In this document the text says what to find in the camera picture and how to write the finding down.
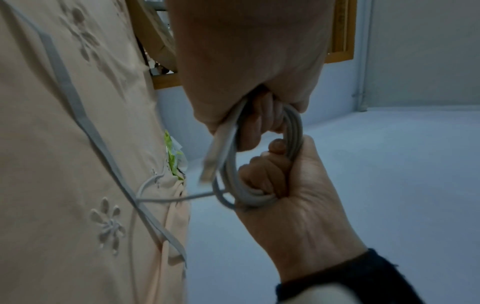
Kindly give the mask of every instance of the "gray floor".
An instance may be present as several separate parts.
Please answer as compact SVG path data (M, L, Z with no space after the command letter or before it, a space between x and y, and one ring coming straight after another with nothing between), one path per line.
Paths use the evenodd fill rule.
M480 297L480 112L371 111L309 128L364 242L428 303ZM238 156L246 163L265 150ZM189 170L191 193L199 171ZM235 214L192 202L191 303L273 303L275 268Z

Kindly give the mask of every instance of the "gray strap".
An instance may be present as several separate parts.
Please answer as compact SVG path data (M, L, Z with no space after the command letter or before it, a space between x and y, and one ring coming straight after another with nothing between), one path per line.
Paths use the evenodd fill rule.
M122 173L120 172L120 169L114 160L114 157L108 150L105 142L103 141L102 137L97 131L95 125L88 118L85 112L84 106L82 104L82 100L78 94L78 91L72 83L69 72L57 48L55 47L55 44L51 36L45 33L38 25L36 25L32 20L30 20L30 18L25 16L22 12L20 12L16 7L8 3L6 0L0 0L0 1L7 4L13 12L15 12L23 21L25 21L32 29L34 29L38 33L38 36L40 37L40 40L48 56L48 60L53 69L53 73L55 74L55 78L58 82L58 85L61 91L63 92L63 94L65 95L73 111L73 118L75 119L76 123L85 132L88 138L90 138L90 140L93 142L96 148L100 151L100 154L109 165L110 171L115 181L117 182L119 187L122 189L123 193L129 200L129 202L132 204L132 206L137 210L140 218L142 219L143 223L147 227L153 240L160 247L162 243L161 240L163 235L182 256L186 266L187 253L185 252L183 245L166 228L164 228L160 224L160 222L152 215L152 213L148 210L148 208L144 204L137 202L135 193L132 191L129 185L125 182L122 176Z

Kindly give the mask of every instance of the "window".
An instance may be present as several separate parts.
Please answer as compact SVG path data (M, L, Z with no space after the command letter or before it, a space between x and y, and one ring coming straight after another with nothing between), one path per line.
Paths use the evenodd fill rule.
M140 48L144 47L145 53L151 52L144 54L144 58L150 67L153 87L158 90L181 86L175 56L171 51L173 39L164 3L146 0L126 2L133 31L141 42ZM354 58L356 16L357 0L335 0L332 35L325 63Z

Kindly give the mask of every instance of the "cable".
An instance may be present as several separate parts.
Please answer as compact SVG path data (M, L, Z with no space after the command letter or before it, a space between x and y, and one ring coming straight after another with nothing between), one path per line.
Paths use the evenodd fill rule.
M303 126L302 119L298 111L290 104L285 104L284 107L284 118L283 121L286 124L286 131L283 135L283 139L286 141L287 151L286 157L293 161L298 154L298 151L302 147L302 136L303 136ZM228 201L225 197L225 193L232 195L236 201L245 205L246 208L258 208L266 205L273 204L277 201L277 197L274 194L264 194L263 191L258 189L252 189L246 186L239 177L237 171L237 145L235 141L231 145L231 148L226 157L225 164L220 168L220 176L225 185L225 189L221 190L217 178L213 180L212 183L212 192L205 192L194 194L185 197L169 198L169 199L158 199L158 198L141 198L143 190L149 184L155 182L156 179L163 176L163 174L156 175L147 180L140 187L137 192L137 201L138 202L151 202L151 203L173 203L180 202L185 200L193 200L197 198L215 196L218 201L228 209L236 209L237 206Z

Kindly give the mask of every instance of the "dark sleeve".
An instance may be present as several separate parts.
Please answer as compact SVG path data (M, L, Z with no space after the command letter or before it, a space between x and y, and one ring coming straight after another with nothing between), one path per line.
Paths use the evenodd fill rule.
M340 265L280 284L276 295L278 301L284 301L312 286L328 283L346 286L364 304L423 303L396 267L373 249Z

